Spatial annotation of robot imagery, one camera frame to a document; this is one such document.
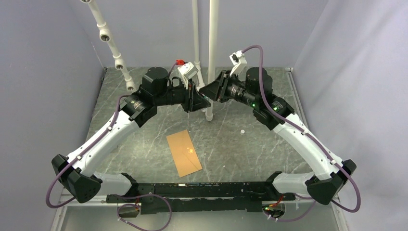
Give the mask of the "brown paper envelope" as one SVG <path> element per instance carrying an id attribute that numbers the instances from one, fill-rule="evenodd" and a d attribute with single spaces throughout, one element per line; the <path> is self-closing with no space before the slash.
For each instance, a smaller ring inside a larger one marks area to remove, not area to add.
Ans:
<path id="1" fill-rule="evenodd" d="M 203 169 L 187 130 L 168 135 L 166 139 L 180 178 Z"/>

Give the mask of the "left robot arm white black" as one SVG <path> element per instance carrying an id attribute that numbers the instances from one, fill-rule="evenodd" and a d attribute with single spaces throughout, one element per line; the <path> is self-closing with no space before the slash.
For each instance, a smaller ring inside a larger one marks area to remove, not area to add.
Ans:
<path id="1" fill-rule="evenodd" d="M 171 77 L 162 67 L 149 68 L 139 88 L 119 98 L 113 115 L 89 140 L 69 155 L 58 154 L 52 159 L 56 180 L 74 200 L 85 203 L 106 194 L 118 195 L 126 202 L 137 198 L 139 185 L 129 174 L 96 170 L 115 147 L 157 114 L 158 107 L 180 105 L 189 113 L 210 106 L 193 81 L 198 74 L 196 66 L 187 63 L 178 72 L 179 76 Z"/>

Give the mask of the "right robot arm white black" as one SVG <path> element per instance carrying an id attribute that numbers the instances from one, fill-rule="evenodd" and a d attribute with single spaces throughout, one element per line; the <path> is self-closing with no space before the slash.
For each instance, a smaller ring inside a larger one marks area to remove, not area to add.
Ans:
<path id="1" fill-rule="evenodd" d="M 266 196 L 276 200 L 284 193 L 308 195 L 327 205 L 356 169 L 352 160 L 342 160 L 318 142 L 289 103 L 273 94 L 272 77 L 265 69 L 249 68 L 245 80 L 229 70 L 201 88 L 199 92 L 213 101 L 235 100 L 252 107 L 258 122 L 286 140 L 308 163 L 312 171 L 305 174 L 275 172 L 265 186 Z"/>

